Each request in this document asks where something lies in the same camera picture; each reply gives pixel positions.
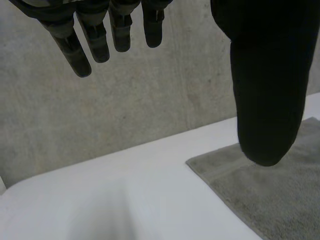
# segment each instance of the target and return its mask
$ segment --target gray wall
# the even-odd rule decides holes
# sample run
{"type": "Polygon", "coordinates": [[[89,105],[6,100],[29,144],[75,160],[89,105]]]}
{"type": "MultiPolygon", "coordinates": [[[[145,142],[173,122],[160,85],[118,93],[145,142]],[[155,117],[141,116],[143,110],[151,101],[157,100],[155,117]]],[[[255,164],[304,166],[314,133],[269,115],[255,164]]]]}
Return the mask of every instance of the gray wall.
{"type": "MultiPolygon", "coordinates": [[[[0,176],[25,178],[236,115],[229,40],[209,0],[175,0],[166,9],[160,47],[147,47],[142,10],[132,14],[131,49],[75,76],[49,33],[9,1],[0,1],[0,176]]],[[[320,91],[319,45],[309,93],[320,91]]]]}

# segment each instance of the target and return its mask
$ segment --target gray towel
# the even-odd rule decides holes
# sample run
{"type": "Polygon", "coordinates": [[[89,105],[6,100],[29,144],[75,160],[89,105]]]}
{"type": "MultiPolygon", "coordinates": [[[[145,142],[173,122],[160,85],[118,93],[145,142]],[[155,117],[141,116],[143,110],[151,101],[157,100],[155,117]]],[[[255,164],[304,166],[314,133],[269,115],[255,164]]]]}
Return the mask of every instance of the gray towel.
{"type": "Polygon", "coordinates": [[[265,240],[320,240],[320,121],[301,124],[275,166],[249,161],[239,144],[189,159],[188,166],[265,240]]]}

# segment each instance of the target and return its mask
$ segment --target white table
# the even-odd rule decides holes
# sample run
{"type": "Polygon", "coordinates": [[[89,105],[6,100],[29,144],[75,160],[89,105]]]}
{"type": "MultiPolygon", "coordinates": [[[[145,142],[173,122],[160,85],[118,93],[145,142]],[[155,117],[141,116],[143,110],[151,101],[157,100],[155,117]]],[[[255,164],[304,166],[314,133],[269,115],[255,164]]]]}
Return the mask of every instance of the white table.
{"type": "Polygon", "coordinates": [[[259,240],[185,165],[237,141],[231,118],[19,182],[0,196],[0,240],[259,240]]]}

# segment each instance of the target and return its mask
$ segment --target black robotic finger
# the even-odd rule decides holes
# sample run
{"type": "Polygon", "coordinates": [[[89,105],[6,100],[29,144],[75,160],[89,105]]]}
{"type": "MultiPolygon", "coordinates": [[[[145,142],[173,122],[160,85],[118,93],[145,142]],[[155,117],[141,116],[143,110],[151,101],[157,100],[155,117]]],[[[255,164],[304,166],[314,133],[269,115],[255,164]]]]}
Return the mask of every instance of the black robotic finger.
{"type": "Polygon", "coordinates": [[[164,9],[173,0],[142,0],[143,26],[146,44],[150,48],[158,47],[162,42],[162,22],[164,9]]]}
{"type": "Polygon", "coordinates": [[[89,76],[91,66],[74,30],[74,18],[40,22],[50,32],[73,71],[81,78],[89,76]]]}
{"type": "Polygon", "coordinates": [[[141,0],[111,0],[109,16],[114,47],[118,52],[130,49],[130,14],[140,4],[141,0]]]}
{"type": "Polygon", "coordinates": [[[110,0],[85,0],[80,1],[76,7],[76,16],[85,34],[93,59],[97,63],[104,63],[110,58],[107,32],[103,23],[109,2],[110,0]]]}

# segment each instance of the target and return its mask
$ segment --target robotic hand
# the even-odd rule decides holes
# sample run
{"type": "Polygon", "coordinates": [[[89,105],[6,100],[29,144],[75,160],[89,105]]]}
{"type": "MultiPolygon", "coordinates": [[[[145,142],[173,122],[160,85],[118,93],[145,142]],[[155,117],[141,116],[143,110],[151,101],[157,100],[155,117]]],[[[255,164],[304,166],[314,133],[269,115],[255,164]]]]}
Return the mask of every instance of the robotic hand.
{"type": "MultiPolygon", "coordinates": [[[[140,0],[10,0],[51,33],[75,73],[91,67],[73,29],[76,15],[93,58],[109,59],[103,19],[109,10],[115,49],[130,48],[130,14],[140,0]]],[[[172,0],[142,0],[149,47],[162,40],[164,9],[172,0]]],[[[277,164],[302,121],[320,26],[320,0],[211,0],[217,25],[231,40],[230,62],[239,143],[262,166],[277,164]]]]}
{"type": "MultiPolygon", "coordinates": [[[[53,39],[79,77],[91,74],[91,66],[74,30],[74,13],[80,22],[93,59],[109,60],[103,20],[109,11],[114,47],[118,52],[130,48],[130,14],[141,0],[10,0],[24,14],[37,19],[53,39]]],[[[173,0],[142,0],[145,38],[150,48],[162,41],[164,9],[173,0]]]]}

